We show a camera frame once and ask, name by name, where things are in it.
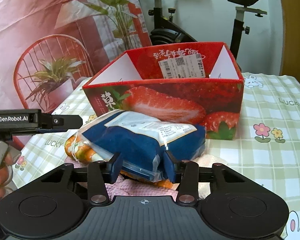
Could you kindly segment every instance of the human hand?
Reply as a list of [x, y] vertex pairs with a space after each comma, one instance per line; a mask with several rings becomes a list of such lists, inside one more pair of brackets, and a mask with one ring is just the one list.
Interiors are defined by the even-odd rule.
[[[9, 178], [9, 170], [7, 165], [13, 165], [14, 161], [12, 156], [8, 153], [4, 159], [4, 166], [0, 168], [0, 186], [2, 186]], [[4, 197], [6, 194], [5, 188], [0, 187], [0, 198]]]

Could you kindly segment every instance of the white label on blue package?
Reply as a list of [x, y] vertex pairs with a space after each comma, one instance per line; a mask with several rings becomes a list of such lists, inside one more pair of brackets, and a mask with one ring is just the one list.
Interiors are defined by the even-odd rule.
[[159, 142], [160, 146], [197, 130], [191, 124], [161, 122], [157, 118], [131, 111], [119, 114], [105, 126], [120, 126], [131, 132], [152, 137]]
[[159, 61], [164, 78], [203, 78], [205, 77], [201, 54], [168, 58]]

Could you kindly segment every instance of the red cardboard box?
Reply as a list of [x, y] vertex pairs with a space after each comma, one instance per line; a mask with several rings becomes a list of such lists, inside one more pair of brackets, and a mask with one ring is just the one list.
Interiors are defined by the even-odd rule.
[[127, 50], [83, 90], [98, 116], [130, 110], [161, 121], [202, 124], [207, 138], [231, 140], [243, 84], [225, 43], [192, 42]]

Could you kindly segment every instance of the exercise bike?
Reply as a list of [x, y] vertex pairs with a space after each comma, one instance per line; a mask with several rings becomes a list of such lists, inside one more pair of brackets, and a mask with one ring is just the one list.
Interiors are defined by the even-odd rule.
[[[242, 32], [249, 34], [250, 27], [244, 25], [244, 13], [252, 12], [255, 13], [257, 17], [263, 17], [266, 15], [266, 11], [260, 9], [248, 8], [254, 5], [259, 0], [228, 0], [229, 2], [242, 5], [243, 7], [235, 7], [236, 17], [234, 19], [234, 27], [231, 38], [230, 51], [237, 59], [238, 51], [240, 47], [240, 42], [242, 38]], [[169, 19], [163, 16], [162, 13], [162, 0], [154, 0], [153, 10], [148, 11], [149, 16], [154, 17], [154, 30], [150, 33], [150, 39], [152, 45], [162, 45], [180, 42], [196, 42], [191, 35], [186, 33], [183, 29], [173, 23], [173, 14], [176, 12], [175, 8], [169, 8], [170, 13]]]

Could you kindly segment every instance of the crosshair logo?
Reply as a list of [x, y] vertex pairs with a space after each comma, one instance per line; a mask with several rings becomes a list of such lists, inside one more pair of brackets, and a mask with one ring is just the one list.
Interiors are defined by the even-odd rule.
[[141, 200], [141, 201], [139, 201], [139, 202], [141, 202], [141, 204], [145, 205], [145, 204], [148, 204], [148, 203], [151, 202], [151, 201], [146, 200], [146, 199], [143, 199], [143, 200]]

